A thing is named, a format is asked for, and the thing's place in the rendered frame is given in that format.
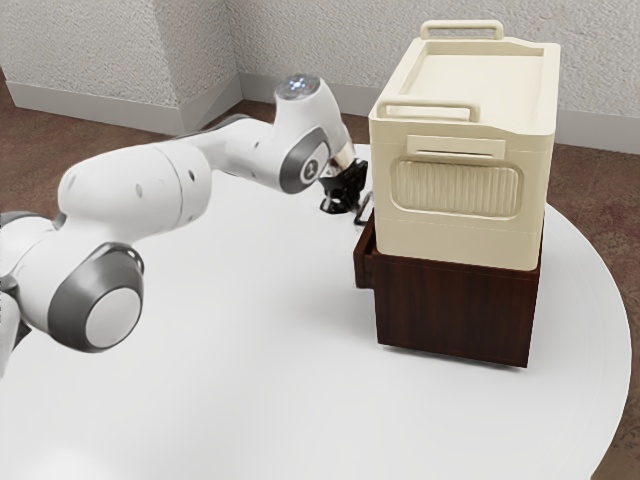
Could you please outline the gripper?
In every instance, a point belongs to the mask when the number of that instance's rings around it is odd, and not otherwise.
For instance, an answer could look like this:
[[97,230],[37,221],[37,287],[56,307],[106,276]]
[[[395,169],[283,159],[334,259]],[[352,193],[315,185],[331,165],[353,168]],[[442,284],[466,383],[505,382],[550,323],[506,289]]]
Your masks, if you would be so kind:
[[322,176],[319,182],[325,198],[320,209],[328,214],[345,214],[356,211],[360,205],[361,192],[364,190],[368,162],[356,158],[345,170],[336,176]]

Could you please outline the dark brown cabinet drawer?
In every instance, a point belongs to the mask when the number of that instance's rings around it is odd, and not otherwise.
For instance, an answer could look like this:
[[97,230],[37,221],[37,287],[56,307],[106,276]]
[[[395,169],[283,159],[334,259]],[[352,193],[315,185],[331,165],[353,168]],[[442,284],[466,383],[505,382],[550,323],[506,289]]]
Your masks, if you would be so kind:
[[353,251],[355,284],[360,289],[372,289],[373,282],[373,243],[375,240],[373,192],[369,191],[356,211],[354,224],[364,229]]

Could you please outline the cream box with lid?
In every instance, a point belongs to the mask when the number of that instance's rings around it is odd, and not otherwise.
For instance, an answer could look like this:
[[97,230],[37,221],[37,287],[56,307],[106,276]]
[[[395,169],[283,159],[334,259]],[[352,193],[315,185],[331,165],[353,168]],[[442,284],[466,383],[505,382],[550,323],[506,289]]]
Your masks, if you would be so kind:
[[381,253],[537,266],[560,63],[496,20],[423,23],[369,115]]

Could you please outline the dark brown wooden cabinet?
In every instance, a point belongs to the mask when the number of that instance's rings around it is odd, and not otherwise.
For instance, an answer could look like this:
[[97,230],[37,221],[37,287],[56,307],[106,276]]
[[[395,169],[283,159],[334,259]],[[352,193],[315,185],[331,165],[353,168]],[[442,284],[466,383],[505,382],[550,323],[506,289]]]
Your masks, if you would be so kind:
[[374,222],[368,227],[379,343],[528,366],[540,265],[522,271],[387,255]]

